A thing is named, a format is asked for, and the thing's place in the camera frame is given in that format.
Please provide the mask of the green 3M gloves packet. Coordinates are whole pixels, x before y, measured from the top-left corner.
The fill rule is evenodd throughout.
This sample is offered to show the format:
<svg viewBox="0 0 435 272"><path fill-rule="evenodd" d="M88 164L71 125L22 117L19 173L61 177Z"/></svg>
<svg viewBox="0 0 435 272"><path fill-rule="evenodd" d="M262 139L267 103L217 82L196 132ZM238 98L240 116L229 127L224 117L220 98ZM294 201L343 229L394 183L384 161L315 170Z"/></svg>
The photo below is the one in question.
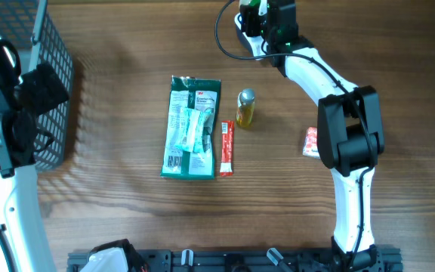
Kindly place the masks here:
<svg viewBox="0 0 435 272"><path fill-rule="evenodd" d="M214 178L213 134L220 98L219 79L171 78L162 177Z"/></svg>

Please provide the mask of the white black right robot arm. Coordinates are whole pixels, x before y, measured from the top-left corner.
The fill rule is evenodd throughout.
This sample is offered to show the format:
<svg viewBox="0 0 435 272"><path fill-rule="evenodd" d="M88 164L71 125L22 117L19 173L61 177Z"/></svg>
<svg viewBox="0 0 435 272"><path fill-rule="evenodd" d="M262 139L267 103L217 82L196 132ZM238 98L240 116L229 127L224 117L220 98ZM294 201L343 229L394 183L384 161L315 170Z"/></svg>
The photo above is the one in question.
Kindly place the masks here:
<svg viewBox="0 0 435 272"><path fill-rule="evenodd" d="M296 268L383 271L371 228L371 186L384 133L378 94L339 76L300 35L293 1L241 1L235 17L240 42L252 58L267 58L318 107L316 144L335 189L332 247L304 253Z"/></svg>

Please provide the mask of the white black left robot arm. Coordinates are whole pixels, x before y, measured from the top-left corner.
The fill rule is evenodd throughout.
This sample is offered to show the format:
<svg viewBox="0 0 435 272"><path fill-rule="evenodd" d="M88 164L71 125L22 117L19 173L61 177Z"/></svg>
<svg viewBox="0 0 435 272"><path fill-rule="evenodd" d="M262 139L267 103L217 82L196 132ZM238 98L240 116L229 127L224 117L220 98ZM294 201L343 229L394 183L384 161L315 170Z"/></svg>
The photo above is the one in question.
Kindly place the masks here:
<svg viewBox="0 0 435 272"><path fill-rule="evenodd" d="M21 69L0 36L0 271L54 271L38 198L36 154L54 142L38 118L69 100L52 65Z"/></svg>

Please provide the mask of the red white tissue pack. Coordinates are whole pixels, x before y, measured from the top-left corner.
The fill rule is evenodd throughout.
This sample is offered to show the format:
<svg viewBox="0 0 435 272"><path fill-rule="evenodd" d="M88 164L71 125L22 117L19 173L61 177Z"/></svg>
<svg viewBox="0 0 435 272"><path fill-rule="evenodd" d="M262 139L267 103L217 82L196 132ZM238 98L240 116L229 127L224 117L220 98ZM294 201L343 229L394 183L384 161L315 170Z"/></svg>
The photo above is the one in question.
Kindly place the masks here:
<svg viewBox="0 0 435 272"><path fill-rule="evenodd" d="M319 158L319 151L317 147L317 128L309 127L307 129L303 147L303 155L317 159Z"/></svg>

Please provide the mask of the yellow Vim liquid bottle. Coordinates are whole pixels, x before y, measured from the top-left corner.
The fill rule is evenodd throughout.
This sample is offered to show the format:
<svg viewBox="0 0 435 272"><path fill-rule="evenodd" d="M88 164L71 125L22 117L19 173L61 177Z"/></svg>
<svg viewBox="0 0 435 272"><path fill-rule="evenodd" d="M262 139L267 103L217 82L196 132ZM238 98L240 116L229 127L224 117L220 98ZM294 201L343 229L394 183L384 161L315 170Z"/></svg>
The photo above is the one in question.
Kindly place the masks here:
<svg viewBox="0 0 435 272"><path fill-rule="evenodd" d="M249 127L255 110L255 92L243 89L237 97L236 121L241 127Z"/></svg>

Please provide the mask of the green lid plastic jar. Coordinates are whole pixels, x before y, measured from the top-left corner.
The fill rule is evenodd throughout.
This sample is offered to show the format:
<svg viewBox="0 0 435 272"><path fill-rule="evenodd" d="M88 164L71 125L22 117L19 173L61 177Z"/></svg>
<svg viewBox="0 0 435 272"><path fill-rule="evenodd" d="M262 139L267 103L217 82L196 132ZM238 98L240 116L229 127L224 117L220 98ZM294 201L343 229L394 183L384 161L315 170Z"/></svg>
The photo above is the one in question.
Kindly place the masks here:
<svg viewBox="0 0 435 272"><path fill-rule="evenodd" d="M239 0L240 6L259 6L261 4L261 0Z"/></svg>

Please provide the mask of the red sachet stick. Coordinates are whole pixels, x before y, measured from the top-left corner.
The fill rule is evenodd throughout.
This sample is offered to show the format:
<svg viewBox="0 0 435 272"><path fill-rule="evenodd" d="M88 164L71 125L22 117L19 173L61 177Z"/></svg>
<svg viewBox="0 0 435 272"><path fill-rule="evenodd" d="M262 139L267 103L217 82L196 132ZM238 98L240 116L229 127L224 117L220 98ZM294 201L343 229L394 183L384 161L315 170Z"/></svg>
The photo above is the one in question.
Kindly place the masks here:
<svg viewBox="0 0 435 272"><path fill-rule="evenodd" d="M234 139L234 121L226 120L221 123L222 128L222 151L220 176L231 176L233 174L233 139Z"/></svg>

